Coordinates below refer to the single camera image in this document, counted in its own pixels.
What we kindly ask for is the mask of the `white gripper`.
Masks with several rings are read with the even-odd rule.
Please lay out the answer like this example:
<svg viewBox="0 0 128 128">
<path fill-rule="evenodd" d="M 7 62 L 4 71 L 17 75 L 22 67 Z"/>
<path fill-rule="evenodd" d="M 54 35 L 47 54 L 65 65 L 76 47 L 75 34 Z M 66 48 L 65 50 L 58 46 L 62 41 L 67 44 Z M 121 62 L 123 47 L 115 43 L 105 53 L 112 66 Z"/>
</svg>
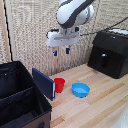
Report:
<svg viewBox="0 0 128 128">
<path fill-rule="evenodd" d="M 52 29 L 47 33 L 46 37 L 47 46 L 53 47 L 53 55 L 57 56 L 57 47 L 65 45 L 69 45 L 66 47 L 66 54 L 70 54 L 71 45 L 79 41 L 79 32 L 61 33 L 59 29 Z"/>
</svg>

